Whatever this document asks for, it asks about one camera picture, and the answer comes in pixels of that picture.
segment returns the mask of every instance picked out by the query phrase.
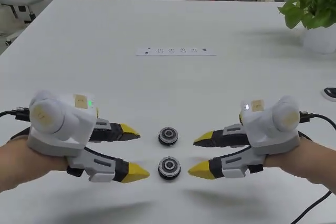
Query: metal bearing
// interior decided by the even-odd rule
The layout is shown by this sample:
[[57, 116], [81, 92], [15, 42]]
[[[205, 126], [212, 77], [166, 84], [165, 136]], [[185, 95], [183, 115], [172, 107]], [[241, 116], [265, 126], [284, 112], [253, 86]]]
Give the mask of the metal bearing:
[[159, 142], [166, 146], [175, 144], [178, 138], [177, 130], [171, 127], [163, 128], [159, 132]]
[[158, 167], [160, 176], [165, 180], [174, 180], [181, 172], [180, 163], [174, 157], [163, 158]]

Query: green leaves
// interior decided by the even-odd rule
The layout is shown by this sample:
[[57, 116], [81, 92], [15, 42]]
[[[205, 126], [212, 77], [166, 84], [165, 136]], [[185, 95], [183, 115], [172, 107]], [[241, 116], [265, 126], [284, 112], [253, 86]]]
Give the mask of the green leaves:
[[336, 23], [336, 0], [287, 0], [279, 11], [290, 29], [300, 22], [307, 29]]
[[301, 21], [304, 11], [298, 7], [293, 7], [286, 11], [285, 22], [289, 29], [293, 29]]

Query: potted plant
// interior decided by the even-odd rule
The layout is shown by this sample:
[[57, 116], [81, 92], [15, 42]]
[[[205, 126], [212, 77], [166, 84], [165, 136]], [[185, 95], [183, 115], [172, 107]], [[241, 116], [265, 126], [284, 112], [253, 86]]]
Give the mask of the potted plant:
[[321, 54], [336, 50], [336, 0], [286, 0], [279, 10], [288, 28], [306, 28], [303, 46]]

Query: yellow fingertip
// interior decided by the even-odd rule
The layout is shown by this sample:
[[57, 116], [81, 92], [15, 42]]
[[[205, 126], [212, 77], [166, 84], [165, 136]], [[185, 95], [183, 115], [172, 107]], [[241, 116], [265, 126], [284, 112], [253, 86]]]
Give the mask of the yellow fingertip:
[[214, 131], [209, 131], [209, 132], [203, 134], [203, 135], [200, 136], [198, 139], [196, 139], [196, 140], [194, 141], [194, 143], [197, 143], [197, 142], [199, 142], [199, 141], [201, 141], [201, 140], [205, 140], [205, 139], [211, 139], [213, 133], [214, 133]]
[[144, 178], [148, 178], [150, 175], [145, 169], [142, 169], [139, 165], [134, 163], [129, 163], [128, 174], [121, 181], [122, 183], [130, 183]]
[[208, 160], [195, 165], [193, 168], [188, 170], [188, 173], [199, 178], [215, 179], [215, 176], [210, 172]]
[[121, 123], [120, 126], [121, 126], [122, 131], [124, 133], [132, 133], [134, 135], [139, 135], [140, 136], [140, 134], [135, 129], [129, 127], [127, 124]]

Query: white pot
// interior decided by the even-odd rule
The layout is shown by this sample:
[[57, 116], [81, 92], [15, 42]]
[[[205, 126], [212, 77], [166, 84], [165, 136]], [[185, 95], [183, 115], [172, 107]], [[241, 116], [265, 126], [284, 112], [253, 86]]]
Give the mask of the white pot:
[[304, 48], [319, 54], [331, 54], [336, 51], [336, 24], [306, 30], [302, 39]]

